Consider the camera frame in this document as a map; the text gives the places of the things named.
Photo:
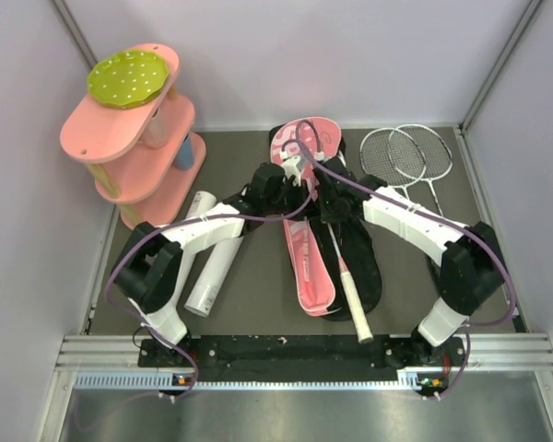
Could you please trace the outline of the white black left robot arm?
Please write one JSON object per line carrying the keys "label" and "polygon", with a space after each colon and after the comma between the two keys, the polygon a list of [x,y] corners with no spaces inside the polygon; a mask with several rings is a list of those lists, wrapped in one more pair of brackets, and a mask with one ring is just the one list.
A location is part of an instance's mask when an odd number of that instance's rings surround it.
{"label": "white black left robot arm", "polygon": [[295,172],[264,163],[250,183],[199,216],[164,227],[142,222],[125,243],[105,291],[116,286],[133,307],[130,313],[159,342],[160,356],[180,365],[191,352],[172,300],[182,258],[241,238],[264,223],[303,217],[314,189]]}

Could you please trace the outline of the white badminton racket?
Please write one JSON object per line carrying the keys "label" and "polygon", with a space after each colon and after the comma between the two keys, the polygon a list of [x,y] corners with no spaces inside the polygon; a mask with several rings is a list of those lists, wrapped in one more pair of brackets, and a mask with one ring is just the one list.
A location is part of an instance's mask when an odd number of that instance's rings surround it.
{"label": "white badminton racket", "polygon": [[359,158],[366,174],[386,181],[406,198],[408,188],[423,178],[427,168],[414,138],[396,128],[380,128],[366,134]]}

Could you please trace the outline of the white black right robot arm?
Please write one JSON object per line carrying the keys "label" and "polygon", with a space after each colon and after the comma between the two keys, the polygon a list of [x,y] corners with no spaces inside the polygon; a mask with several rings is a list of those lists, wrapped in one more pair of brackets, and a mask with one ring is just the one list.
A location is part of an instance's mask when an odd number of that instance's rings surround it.
{"label": "white black right robot arm", "polygon": [[502,285],[515,297],[492,226],[469,226],[434,214],[376,177],[357,181],[340,157],[314,160],[312,169],[320,185],[342,199],[348,215],[395,234],[440,267],[439,297],[412,331],[411,350],[420,363],[441,358],[445,343],[471,325],[472,315]]}

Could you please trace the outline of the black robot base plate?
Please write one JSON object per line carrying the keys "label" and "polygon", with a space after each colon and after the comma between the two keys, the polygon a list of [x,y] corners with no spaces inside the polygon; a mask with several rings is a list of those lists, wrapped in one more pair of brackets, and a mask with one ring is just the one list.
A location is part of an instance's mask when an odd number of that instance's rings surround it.
{"label": "black robot base plate", "polygon": [[398,369],[430,367],[446,374],[465,359],[458,337],[432,351],[387,334],[370,343],[354,335],[202,335],[181,347],[207,382],[395,380]]}

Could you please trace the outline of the pink sport racket bag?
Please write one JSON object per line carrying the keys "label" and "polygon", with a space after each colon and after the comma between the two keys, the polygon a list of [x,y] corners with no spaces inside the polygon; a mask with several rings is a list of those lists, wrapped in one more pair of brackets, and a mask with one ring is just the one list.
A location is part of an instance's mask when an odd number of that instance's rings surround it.
{"label": "pink sport racket bag", "polygon": [[[301,140],[314,154],[323,150],[328,159],[343,157],[346,145],[339,125],[325,117],[297,119],[269,132],[270,161],[282,164],[300,155]],[[302,216],[283,222],[297,298],[304,312],[331,321],[350,320],[333,242],[326,223],[317,216]],[[371,236],[356,218],[332,225],[342,257],[350,270],[365,312],[372,311],[382,297],[382,276]]]}

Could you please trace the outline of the pink badminton racket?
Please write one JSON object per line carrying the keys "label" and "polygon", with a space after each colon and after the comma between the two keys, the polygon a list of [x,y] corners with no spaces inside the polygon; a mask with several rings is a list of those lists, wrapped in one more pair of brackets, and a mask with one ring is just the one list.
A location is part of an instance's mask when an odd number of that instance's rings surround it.
{"label": "pink badminton racket", "polygon": [[350,270],[347,268],[347,264],[344,261],[339,246],[336,241],[333,228],[327,224],[328,233],[333,242],[335,254],[337,257],[338,268],[340,272],[340,280],[343,286],[344,294],[347,300],[351,319],[354,323],[355,330],[360,344],[370,343],[373,340],[371,328],[366,319],[360,298],[359,292],[356,288],[354,278],[351,275]]}

